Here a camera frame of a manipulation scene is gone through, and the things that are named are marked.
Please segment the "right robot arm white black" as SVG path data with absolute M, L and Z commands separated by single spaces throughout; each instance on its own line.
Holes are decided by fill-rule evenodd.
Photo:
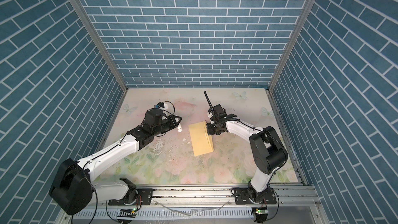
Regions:
M 276 130 L 271 126 L 261 129 L 245 123 L 234 114 L 228 115 L 220 104 L 209 106 L 208 117 L 206 131 L 209 136 L 229 132 L 249 142 L 257 169 L 248 183 L 248 194 L 252 202 L 263 201 L 273 175 L 288 160 L 288 152 Z

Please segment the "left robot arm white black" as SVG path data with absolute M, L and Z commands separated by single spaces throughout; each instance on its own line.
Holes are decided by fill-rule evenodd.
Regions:
M 167 115 L 161 108 L 148 110 L 143 122 L 115 144 L 77 161 L 63 161 L 50 186 L 50 197 L 68 215 L 103 201 L 117 200 L 125 205 L 136 203 L 137 186 L 129 179 L 120 177 L 105 184 L 95 184 L 94 181 L 115 163 L 153 142 L 155 137 L 176 129 L 181 121 L 180 116 Z

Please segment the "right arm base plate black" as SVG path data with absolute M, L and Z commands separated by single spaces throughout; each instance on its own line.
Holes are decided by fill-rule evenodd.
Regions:
M 266 190 L 258 193 L 252 188 L 240 188 L 234 187 L 231 190 L 231 194 L 234 197 L 235 204 L 247 205 L 247 204 L 276 204 L 276 194 L 273 188 L 267 188 Z

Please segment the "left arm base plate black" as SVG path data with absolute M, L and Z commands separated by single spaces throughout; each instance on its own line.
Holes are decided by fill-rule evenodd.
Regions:
M 124 197 L 121 200 L 109 200 L 110 206 L 149 206 L 152 201 L 152 188 L 139 188 L 133 194 L 133 197 Z

